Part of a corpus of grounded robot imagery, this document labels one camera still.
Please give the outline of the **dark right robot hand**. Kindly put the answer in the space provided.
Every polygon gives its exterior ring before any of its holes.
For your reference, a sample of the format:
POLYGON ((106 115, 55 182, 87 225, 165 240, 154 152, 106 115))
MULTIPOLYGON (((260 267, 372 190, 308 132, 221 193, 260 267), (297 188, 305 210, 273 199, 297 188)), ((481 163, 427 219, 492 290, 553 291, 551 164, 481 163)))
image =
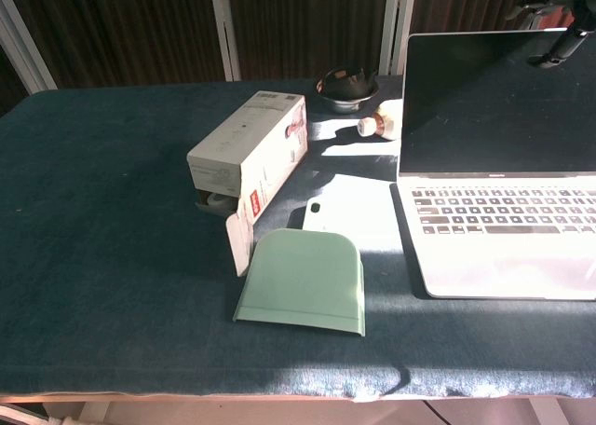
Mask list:
POLYGON ((506 19, 513 20, 526 12, 526 20, 532 22, 537 16, 549 14, 557 7, 570 11, 573 22, 548 52, 528 58, 528 63, 534 67, 548 69, 560 65, 595 32, 595 0, 519 0, 506 19))

